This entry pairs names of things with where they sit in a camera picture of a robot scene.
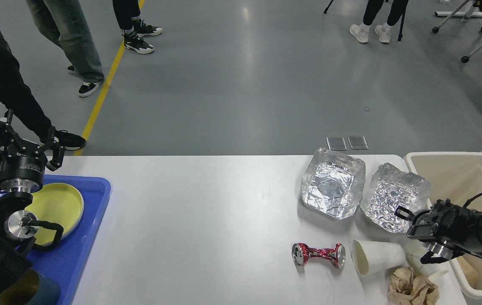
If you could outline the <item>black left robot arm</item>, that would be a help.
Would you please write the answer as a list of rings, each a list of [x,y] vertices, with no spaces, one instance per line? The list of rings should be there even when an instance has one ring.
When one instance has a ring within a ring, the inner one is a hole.
[[[23,139],[12,128],[13,114],[9,109],[0,120],[0,293],[30,269],[32,249],[53,250],[63,235],[63,226],[39,220],[26,208],[32,193],[42,189],[45,170],[61,168],[65,147],[53,129],[44,144]]]

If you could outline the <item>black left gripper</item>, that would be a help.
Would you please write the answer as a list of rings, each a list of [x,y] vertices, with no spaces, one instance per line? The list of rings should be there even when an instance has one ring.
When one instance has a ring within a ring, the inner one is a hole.
[[[0,166],[0,190],[39,191],[43,187],[45,168],[56,171],[63,165],[65,147],[50,127],[44,144],[38,145],[38,155],[23,151],[23,142],[12,127],[14,110],[8,109],[0,120],[0,148],[3,147]],[[52,151],[46,162],[45,151]]]

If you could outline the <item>crumpled paper under arm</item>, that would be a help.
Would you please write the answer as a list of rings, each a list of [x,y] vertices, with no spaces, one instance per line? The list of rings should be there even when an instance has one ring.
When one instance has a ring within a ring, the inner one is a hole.
[[[394,305],[435,305],[440,299],[438,286],[412,268],[398,268],[388,283],[388,300]]]

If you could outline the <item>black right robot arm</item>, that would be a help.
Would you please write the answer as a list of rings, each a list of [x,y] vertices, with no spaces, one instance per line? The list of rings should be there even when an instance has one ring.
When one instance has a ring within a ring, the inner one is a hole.
[[[469,208],[479,197],[482,193],[462,206],[450,199],[438,200],[428,210],[418,212],[397,206],[395,216],[410,225],[406,236],[420,241],[427,249],[421,264],[441,264],[465,254],[482,259],[482,212]]]

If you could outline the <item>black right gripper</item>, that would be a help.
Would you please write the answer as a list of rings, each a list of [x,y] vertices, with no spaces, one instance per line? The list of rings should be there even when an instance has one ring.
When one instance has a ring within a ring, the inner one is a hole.
[[[452,248],[450,244],[439,235],[440,224],[430,220],[429,211],[415,213],[404,206],[397,206],[394,216],[411,223],[406,236],[410,240],[420,241],[428,250],[419,262],[423,265],[440,264],[440,261],[452,259]]]

